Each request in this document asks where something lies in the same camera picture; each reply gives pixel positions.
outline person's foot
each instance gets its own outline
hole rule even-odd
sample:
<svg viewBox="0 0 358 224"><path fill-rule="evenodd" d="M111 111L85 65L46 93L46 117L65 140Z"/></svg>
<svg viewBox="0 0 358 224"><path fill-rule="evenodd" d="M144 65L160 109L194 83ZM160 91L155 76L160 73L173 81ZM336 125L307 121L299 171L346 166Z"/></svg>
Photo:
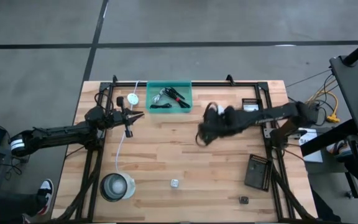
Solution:
<svg viewBox="0 0 358 224"><path fill-rule="evenodd" d="M352 150L346 140L328 146L327 151L333 154L338 162L343 162L345 158L352 156Z"/></svg>
<svg viewBox="0 0 358 224"><path fill-rule="evenodd" d="M52 201L53 195L53 183L50 179L45 179L42 182L41 187L38 189L38 194L45 196L47 199L46 205L38 212L38 215L45 215L49 211L50 201Z"/></svg>
<svg viewBox="0 0 358 224"><path fill-rule="evenodd" d="M30 221L23 215L23 224L30 224Z"/></svg>

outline white label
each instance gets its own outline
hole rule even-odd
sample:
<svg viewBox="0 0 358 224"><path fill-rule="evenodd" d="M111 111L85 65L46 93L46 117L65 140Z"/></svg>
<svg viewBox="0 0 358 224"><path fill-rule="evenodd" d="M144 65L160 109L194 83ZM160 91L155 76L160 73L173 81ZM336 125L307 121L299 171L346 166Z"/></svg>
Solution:
<svg viewBox="0 0 358 224"><path fill-rule="evenodd" d="M17 147L24 147L24 143L19 143L11 147L11 150L17 148Z"/></svg>
<svg viewBox="0 0 358 224"><path fill-rule="evenodd" d="M317 137L317 133L315 129L309 129L309 128L299 128L299 130L305 130L307 131L306 134L302 135L302 137L299 139L299 145L303 145L306 142L314 139ZM321 156L320 151L316 151L310 155L307 155L303 158L306 162L323 162L323 158Z"/></svg>
<svg viewBox="0 0 358 224"><path fill-rule="evenodd" d="M18 139L18 140L15 140L13 142L11 142L11 146L17 144L17 143L23 143L23 139Z"/></svg>

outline white paper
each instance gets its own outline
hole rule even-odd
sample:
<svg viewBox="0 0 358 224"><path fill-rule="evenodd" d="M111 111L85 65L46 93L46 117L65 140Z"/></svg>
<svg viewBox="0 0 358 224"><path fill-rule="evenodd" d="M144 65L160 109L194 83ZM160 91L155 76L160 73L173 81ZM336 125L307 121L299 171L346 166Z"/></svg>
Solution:
<svg viewBox="0 0 358 224"><path fill-rule="evenodd" d="M304 134L300 139L299 139L299 145L303 145L304 143L314 139L315 137L317 137L317 133L315 129L310 129L310 128L299 128L299 130L305 130L307 131L306 134ZM303 158L303 160L305 162L323 162L323 157L321 156L321 152L320 150L318 150L317 152L314 152L310 155L307 155Z"/></svg>

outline small metal object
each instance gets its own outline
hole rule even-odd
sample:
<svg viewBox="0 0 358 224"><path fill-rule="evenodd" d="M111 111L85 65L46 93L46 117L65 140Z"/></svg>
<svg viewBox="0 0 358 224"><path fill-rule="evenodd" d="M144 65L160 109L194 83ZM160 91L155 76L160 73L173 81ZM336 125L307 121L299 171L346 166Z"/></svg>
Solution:
<svg viewBox="0 0 358 224"><path fill-rule="evenodd" d="M179 180L172 179L171 180L171 187L174 187L174 188L179 187Z"/></svg>
<svg viewBox="0 0 358 224"><path fill-rule="evenodd" d="M264 136L265 138L270 138L270 133L274 130L275 128L264 128ZM300 139L302 137L301 133L293 133L290 134L288 136L289 139Z"/></svg>
<svg viewBox="0 0 358 224"><path fill-rule="evenodd" d="M239 198L240 204L248 205L249 199L246 196L240 196Z"/></svg>
<svg viewBox="0 0 358 224"><path fill-rule="evenodd" d="M246 112L253 112L259 110L259 101L258 99L241 99L242 109Z"/></svg>
<svg viewBox="0 0 358 224"><path fill-rule="evenodd" d="M353 193L352 193L351 190L348 191L348 192L346 192L346 193L345 193L345 196L346 196L347 198L349 198L349 199L354 199L354 196L353 196Z"/></svg>

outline small black object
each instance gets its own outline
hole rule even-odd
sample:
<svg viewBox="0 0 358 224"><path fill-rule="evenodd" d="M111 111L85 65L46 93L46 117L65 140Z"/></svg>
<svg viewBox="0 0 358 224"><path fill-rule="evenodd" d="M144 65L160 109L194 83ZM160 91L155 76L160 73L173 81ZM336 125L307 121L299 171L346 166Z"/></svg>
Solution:
<svg viewBox="0 0 358 224"><path fill-rule="evenodd" d="M150 105L150 108L156 109L156 108L171 108L172 105L170 103L165 103L164 105Z"/></svg>
<svg viewBox="0 0 358 224"><path fill-rule="evenodd" d="M231 75L227 75L226 81L229 81L231 86L235 86L235 85L236 85L236 83L235 83L235 81L233 80L233 77L232 77Z"/></svg>
<svg viewBox="0 0 358 224"><path fill-rule="evenodd" d="M244 184L268 192L272 161L251 154Z"/></svg>
<svg viewBox="0 0 358 224"><path fill-rule="evenodd" d="M244 205L248 205L248 203L249 203L249 199L246 196L240 196L239 201L240 201L240 204L244 204Z"/></svg>
<svg viewBox="0 0 358 224"><path fill-rule="evenodd" d="M174 89L173 87L169 87L169 89L171 89L171 91L173 91L174 93L176 93L176 95L178 95L181 99L185 100L185 97L182 96L180 93L178 93L176 89Z"/></svg>
<svg viewBox="0 0 358 224"><path fill-rule="evenodd" d="M190 108L190 105L180 99L179 95L177 95L177 91L173 88L167 87L163 90L164 94L167 95L169 98L174 99L176 102L179 103L181 108Z"/></svg>

